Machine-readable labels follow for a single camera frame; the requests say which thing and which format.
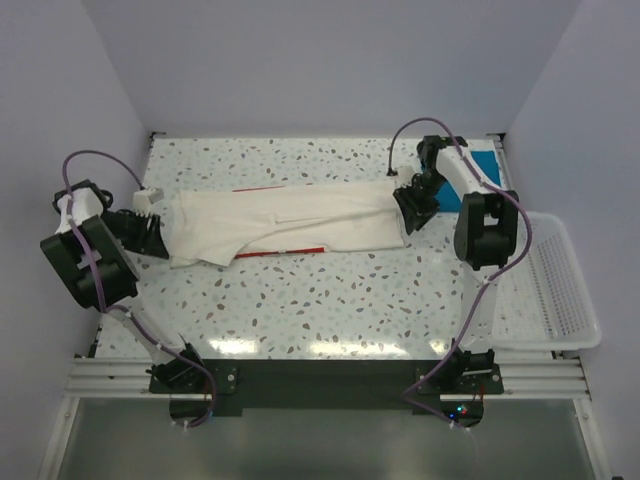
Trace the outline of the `aluminium rail frame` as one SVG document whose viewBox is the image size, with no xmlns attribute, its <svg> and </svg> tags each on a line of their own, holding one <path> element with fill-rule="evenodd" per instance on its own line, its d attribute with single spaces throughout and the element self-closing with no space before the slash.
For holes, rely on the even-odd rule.
<svg viewBox="0 0 640 480">
<path fill-rule="evenodd" d="M 437 360 L 462 325 L 463 267 L 441 213 L 396 249 L 242 254 L 227 267 L 137 259 L 148 299 L 218 360 Z M 572 351 L 496 346 L 504 393 L 465 433 L 400 410 L 249 409 L 194 430 L 149 391 L 148 357 L 104 318 L 76 359 L 45 467 L 68 479 L 604 479 Z"/>
</svg>

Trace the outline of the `folded blue t shirt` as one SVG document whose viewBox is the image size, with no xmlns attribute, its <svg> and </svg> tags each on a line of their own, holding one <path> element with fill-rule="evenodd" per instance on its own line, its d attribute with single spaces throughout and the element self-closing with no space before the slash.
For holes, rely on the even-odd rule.
<svg viewBox="0 0 640 480">
<path fill-rule="evenodd" d="M 470 151 L 463 148 L 464 158 L 455 147 L 446 147 L 436 156 L 436 172 L 445 183 L 436 194 L 440 211 L 458 213 L 465 194 L 489 193 L 484 184 L 502 188 L 500 168 L 492 151 Z"/>
</svg>

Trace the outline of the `white plastic basket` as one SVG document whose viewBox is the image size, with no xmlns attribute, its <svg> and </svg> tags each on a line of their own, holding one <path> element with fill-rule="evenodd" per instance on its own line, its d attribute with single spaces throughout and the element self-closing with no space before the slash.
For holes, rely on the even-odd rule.
<svg viewBox="0 0 640 480">
<path fill-rule="evenodd" d="M 601 329 L 565 225 L 548 213 L 529 218 L 527 256 L 499 280 L 494 345 L 529 351 L 598 346 Z"/>
</svg>

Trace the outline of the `white t shirt red print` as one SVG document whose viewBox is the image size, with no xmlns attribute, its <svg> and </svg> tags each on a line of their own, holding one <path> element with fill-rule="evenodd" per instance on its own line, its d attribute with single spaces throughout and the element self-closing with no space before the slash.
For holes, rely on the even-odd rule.
<svg viewBox="0 0 640 480">
<path fill-rule="evenodd" d="M 242 254 L 320 248 L 357 252 L 404 246 L 391 180 L 180 191 L 172 201 L 170 265 L 227 267 Z"/>
</svg>

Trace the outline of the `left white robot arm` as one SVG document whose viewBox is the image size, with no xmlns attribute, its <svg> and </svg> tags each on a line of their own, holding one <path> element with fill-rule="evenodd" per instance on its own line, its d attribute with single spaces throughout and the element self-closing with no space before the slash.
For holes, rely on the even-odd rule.
<svg viewBox="0 0 640 480">
<path fill-rule="evenodd" d="M 134 196 L 141 211 L 113 211 L 113 196 L 84 180 L 55 194 L 60 214 L 55 233 L 40 248 L 74 300 L 118 321 L 147 351 L 147 371 L 171 393 L 196 392 L 212 385 L 195 348 L 170 330 L 143 293 L 132 253 L 169 258 L 161 217 L 149 210 L 161 194 L 142 190 Z"/>
</svg>

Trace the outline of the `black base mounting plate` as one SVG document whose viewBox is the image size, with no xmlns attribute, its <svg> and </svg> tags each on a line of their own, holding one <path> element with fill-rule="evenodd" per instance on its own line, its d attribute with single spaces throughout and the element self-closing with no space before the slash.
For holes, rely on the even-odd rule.
<svg viewBox="0 0 640 480">
<path fill-rule="evenodd" d="M 148 369 L 149 391 L 170 396 L 174 420 L 212 412 L 239 417 L 249 409 L 439 412 L 474 426 L 484 395 L 504 393 L 487 354 L 435 360 L 205 360 L 193 369 L 173 360 Z"/>
</svg>

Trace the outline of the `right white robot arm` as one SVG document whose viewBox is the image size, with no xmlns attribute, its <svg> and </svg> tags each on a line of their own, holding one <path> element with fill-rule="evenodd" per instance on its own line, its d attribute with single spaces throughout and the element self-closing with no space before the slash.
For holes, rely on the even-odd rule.
<svg viewBox="0 0 640 480">
<path fill-rule="evenodd" d="M 437 195 L 443 186 L 450 185 L 459 198 L 453 245 L 464 267 L 463 319 L 449 351 L 407 391 L 414 393 L 429 383 L 442 391 L 466 393 L 480 382 L 481 373 L 493 368 L 491 333 L 498 280 L 513 267 L 509 259 L 517 246 L 518 196 L 502 190 L 478 169 L 460 137 L 426 136 L 417 153 L 422 171 L 397 188 L 393 197 L 407 234 L 422 229 L 439 212 Z"/>
</svg>

